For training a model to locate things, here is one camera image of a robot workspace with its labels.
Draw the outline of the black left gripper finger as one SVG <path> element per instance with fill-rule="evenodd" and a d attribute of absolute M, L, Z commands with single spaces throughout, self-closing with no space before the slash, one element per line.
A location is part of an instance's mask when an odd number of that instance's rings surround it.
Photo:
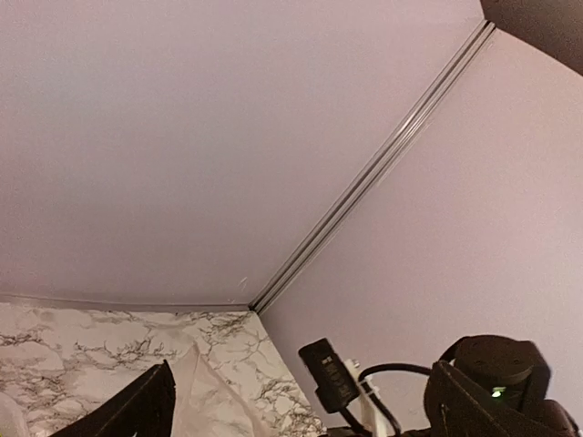
<path fill-rule="evenodd" d="M 169 437 L 176 385 L 169 364 L 149 368 L 99 408 L 56 437 Z"/>

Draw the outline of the white toy cauliflower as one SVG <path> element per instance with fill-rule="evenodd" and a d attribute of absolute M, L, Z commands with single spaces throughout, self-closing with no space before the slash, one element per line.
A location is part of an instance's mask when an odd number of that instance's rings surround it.
<path fill-rule="evenodd" d="M 0 400 L 1 437 L 28 437 L 29 431 L 24 415 L 16 402 L 1 394 Z"/>

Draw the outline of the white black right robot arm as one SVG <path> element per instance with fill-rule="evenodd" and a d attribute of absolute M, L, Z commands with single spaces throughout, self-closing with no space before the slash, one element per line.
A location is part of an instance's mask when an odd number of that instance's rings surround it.
<path fill-rule="evenodd" d="M 547 397 L 551 369 L 534 342 L 464 337 L 431 368 L 424 391 L 430 436 L 579 436 Z"/>

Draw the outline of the clear zip top bag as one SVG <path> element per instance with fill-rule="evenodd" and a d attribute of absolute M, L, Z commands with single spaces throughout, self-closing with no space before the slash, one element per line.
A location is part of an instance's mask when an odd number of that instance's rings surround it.
<path fill-rule="evenodd" d="M 193 343 L 169 365 L 176 390 L 175 437 L 269 437 L 272 430 L 254 407 L 212 369 Z"/>

